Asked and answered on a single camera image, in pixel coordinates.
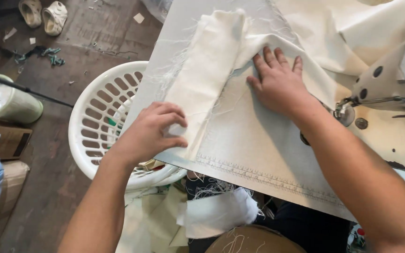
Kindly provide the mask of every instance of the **paper scrap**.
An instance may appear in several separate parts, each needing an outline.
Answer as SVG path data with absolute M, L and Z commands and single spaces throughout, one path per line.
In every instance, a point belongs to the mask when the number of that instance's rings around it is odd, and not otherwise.
M 10 32 L 6 33 L 6 35 L 3 38 L 3 42 L 5 42 L 6 39 L 12 37 L 12 35 L 14 35 L 15 32 L 17 32 L 17 30 L 13 27 L 12 30 L 10 30 Z
M 137 23 L 141 24 L 145 18 L 143 17 L 142 14 L 138 13 L 137 15 L 134 16 L 134 20 L 137 21 Z

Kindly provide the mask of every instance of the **forearm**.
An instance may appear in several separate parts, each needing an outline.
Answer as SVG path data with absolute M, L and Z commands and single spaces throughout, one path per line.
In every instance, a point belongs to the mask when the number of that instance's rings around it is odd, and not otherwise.
M 115 252 L 124 222 L 124 192 L 134 165 L 104 156 L 59 246 L 59 252 Z
M 292 120 L 310 142 L 324 177 L 377 247 L 405 244 L 405 182 L 318 102 Z

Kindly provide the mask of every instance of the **floor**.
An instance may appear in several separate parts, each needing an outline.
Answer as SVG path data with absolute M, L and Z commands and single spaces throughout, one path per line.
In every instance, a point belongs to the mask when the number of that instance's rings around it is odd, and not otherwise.
M 42 0 L 47 7 L 53 0 Z M 29 28 L 18 10 L 18 0 L 4 0 L 9 14 L 0 17 L 0 73 L 34 91 L 74 104 L 94 78 L 129 61 L 149 60 L 162 24 L 140 0 L 63 0 L 68 20 L 58 37 L 43 26 Z M 133 20 L 141 13 L 142 23 Z M 17 32 L 3 42 L 12 28 Z M 29 38 L 37 43 L 31 45 Z M 11 53 L 26 53 L 36 45 L 61 48 L 66 63 L 52 67 L 48 58 L 30 57 L 16 64 Z M 75 164 L 68 146 L 71 109 L 42 101 L 42 117 L 21 160 L 31 170 L 17 205 L 0 238 L 0 253 L 55 252 L 68 222 L 90 185 Z

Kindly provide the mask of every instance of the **dark pants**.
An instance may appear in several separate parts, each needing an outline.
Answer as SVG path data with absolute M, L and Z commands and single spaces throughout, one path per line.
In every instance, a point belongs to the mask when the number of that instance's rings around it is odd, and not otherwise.
M 211 184 L 206 176 L 201 180 L 186 181 L 187 199 L 192 200 L 197 187 L 205 188 Z M 274 216 L 257 216 L 253 224 L 261 225 L 275 231 L 299 244 L 307 253 L 312 252 L 346 252 L 350 222 L 316 211 L 304 206 L 284 201 Z M 215 242 L 218 236 L 205 239 L 188 239 L 189 253 L 203 253 Z

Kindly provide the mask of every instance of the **slipper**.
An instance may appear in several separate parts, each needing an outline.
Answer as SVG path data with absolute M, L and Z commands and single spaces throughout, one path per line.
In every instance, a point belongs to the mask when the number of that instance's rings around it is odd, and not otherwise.
M 57 36 L 62 32 L 68 11 L 63 3 L 55 1 L 48 8 L 44 8 L 41 15 L 45 22 L 45 32 L 51 36 Z
M 40 0 L 21 0 L 18 3 L 18 9 L 28 26 L 36 28 L 41 25 Z

